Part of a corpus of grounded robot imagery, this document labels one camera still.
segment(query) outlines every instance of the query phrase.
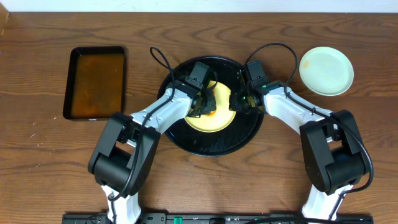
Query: white plate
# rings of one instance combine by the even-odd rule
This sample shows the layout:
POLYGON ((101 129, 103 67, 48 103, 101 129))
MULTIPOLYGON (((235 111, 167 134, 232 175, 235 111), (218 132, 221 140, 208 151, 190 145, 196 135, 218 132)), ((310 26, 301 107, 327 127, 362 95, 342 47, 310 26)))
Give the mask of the white plate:
POLYGON ((300 62, 300 76, 313 92, 336 96, 349 89, 354 80, 354 69, 348 58, 331 47, 309 50, 300 62))

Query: black round tray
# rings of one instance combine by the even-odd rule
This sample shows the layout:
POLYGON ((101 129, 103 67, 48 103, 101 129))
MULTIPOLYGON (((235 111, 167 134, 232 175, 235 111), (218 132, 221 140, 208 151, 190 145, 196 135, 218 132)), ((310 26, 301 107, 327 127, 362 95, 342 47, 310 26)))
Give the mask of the black round tray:
MULTIPOLYGON (((176 77, 189 75, 196 62, 204 63, 218 74, 218 81, 226 85, 231 91, 241 89, 240 74, 243 65, 229 58, 218 56, 203 56, 187 60, 177 66, 174 71, 176 77)), ((165 92, 171 82, 170 75, 160 86, 157 98, 165 92)), ((166 136, 178 147, 201 156, 222 156, 245 146, 258 132, 264 115, 253 110, 250 114, 236 113, 235 118, 226 128, 213 133, 204 133, 191 127, 184 119, 174 123, 166 136)))

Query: wooden table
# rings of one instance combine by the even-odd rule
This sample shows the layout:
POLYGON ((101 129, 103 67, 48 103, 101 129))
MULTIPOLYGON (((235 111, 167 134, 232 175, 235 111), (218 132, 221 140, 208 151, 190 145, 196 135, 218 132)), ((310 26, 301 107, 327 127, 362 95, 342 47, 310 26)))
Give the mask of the wooden table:
MULTIPOLYGON (((106 122, 62 117, 73 48, 129 49, 129 114, 155 101, 167 74, 150 56, 150 46, 160 47, 176 66, 201 55, 243 63, 269 42, 283 42, 299 57, 313 47, 330 46, 351 60, 354 83, 341 96, 312 93, 298 74, 291 87, 318 106, 350 110, 373 159, 372 186, 347 196, 339 211, 370 213, 376 223, 395 223, 398 16, 257 13, 11 13, 0 42, 1 222, 60 223, 67 212, 107 210, 105 194, 87 171, 106 122)), ((291 54, 279 47, 256 58, 273 79, 286 80, 293 68, 291 54)), ((266 116, 247 146, 222 157, 194 156, 162 136, 140 202, 144 208, 172 213, 299 211, 310 186, 299 136, 266 116)))

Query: yellow plate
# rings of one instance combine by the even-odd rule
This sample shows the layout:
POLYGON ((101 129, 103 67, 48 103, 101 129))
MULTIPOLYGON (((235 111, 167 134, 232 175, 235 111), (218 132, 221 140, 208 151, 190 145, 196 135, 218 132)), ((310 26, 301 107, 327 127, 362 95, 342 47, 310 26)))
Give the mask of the yellow plate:
POLYGON ((229 96, 231 90, 222 83, 217 83, 213 90, 216 100, 216 111, 211 114, 202 115, 200 118, 185 117, 185 121, 198 131, 212 133, 227 127, 235 117, 236 112, 229 110, 229 96))

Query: white wall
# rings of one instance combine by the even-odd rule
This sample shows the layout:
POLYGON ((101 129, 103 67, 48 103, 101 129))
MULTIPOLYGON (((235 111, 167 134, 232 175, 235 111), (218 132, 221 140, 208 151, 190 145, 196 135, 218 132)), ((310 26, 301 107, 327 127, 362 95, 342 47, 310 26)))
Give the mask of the white wall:
POLYGON ((10 12, 398 12, 398 0, 0 0, 10 12))

